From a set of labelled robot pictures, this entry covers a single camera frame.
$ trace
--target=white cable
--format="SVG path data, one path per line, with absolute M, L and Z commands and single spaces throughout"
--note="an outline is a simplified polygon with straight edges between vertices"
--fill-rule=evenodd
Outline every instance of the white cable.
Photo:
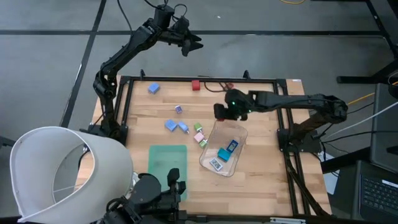
M 394 75 L 397 75 L 397 74 L 398 74 L 398 72 L 395 72 L 394 74 L 390 75 L 390 77 L 388 77 L 388 80 L 387 80 L 388 84 L 391 84 L 390 83 L 390 78 L 393 77 Z
M 83 185 L 83 184 L 76 184 L 76 185 L 73 185 L 73 186 L 70 186 L 70 187 L 65 187 L 65 188 L 62 188 L 62 189 L 54 190 L 53 193 L 58 192 L 58 191 L 61 191 L 61 190 L 70 189 L 70 188 L 72 188 L 72 187 L 81 186 L 81 185 Z
M 378 113 L 376 113 L 376 114 L 374 114 L 374 115 L 372 115 L 372 116 L 370 116 L 370 117 L 364 119 L 363 121 L 360 121 L 360 122 L 358 122 L 358 123 L 356 123 L 356 124 L 353 124 L 353 125 L 351 125 L 351 126 L 348 126 L 347 128 L 343 128 L 343 129 L 341 129 L 341 130 L 339 130 L 339 131 L 337 131 L 337 132 L 335 132 L 335 133 L 333 133 L 333 134 L 327 136 L 327 137 L 325 138 L 325 140 L 328 139 L 328 138 L 330 138 L 330 137 L 332 137 L 332 136 L 334 136 L 334 135 L 337 134 L 337 133 L 340 133 L 340 132 L 345 131 L 345 130 L 347 130 L 347 129 L 349 129 L 349 128 L 352 128 L 352 127 L 354 127 L 354 126 L 357 126 L 357 125 L 359 125 L 359 124 L 362 124 L 363 122 L 365 122 L 365 121 L 367 121 L 367 120 L 369 120 L 369 119 L 372 119 L 372 118 L 378 116 L 379 114 L 385 112 L 386 110 L 392 108 L 392 107 L 395 106 L 395 105 L 398 105 L 398 102 L 393 103 L 392 105 L 390 105 L 390 106 L 388 106 L 387 108 L 384 108 L 382 111 L 380 111 L 380 112 L 378 112 Z

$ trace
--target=laptop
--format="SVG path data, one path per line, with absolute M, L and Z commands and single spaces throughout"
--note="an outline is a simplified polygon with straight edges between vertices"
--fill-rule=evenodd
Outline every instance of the laptop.
M 357 161 L 351 218 L 398 223 L 398 175 L 368 162 Z

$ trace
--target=pink block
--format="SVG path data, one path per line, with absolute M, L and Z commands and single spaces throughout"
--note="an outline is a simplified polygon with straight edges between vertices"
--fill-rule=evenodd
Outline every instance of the pink block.
M 202 133 L 198 133 L 193 138 L 199 143 L 205 138 L 205 136 Z

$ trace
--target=yellow cable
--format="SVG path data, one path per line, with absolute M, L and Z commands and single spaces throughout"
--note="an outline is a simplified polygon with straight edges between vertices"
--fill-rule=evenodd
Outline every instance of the yellow cable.
M 301 3 L 303 3 L 303 2 L 305 2 L 305 0 L 301 0 L 301 1 L 299 1 L 299 2 L 289 2 L 289 1 L 285 1 L 285 0 L 280 0 L 281 2 L 284 2 L 284 3 L 286 3 L 286 4 L 301 4 Z
M 366 95 L 366 96 L 362 96 L 362 97 L 360 97 L 360 98 L 358 98 L 358 99 L 356 99 L 356 100 L 353 100 L 353 101 L 347 103 L 347 105 L 352 105 L 353 103 L 356 103 L 356 102 L 358 102 L 358 101 L 360 101 L 360 100 L 363 100 L 363 99 L 365 99 L 365 98 L 367 98 L 367 97 L 369 97 L 369 96 L 373 96 L 373 95 L 374 95 L 374 93 L 368 94 L 368 95 Z

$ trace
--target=laptop keyboard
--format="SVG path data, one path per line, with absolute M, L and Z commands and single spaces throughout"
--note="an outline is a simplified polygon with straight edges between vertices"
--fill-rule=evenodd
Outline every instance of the laptop keyboard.
M 398 188 L 383 184 L 381 179 L 361 178 L 363 205 L 398 216 Z

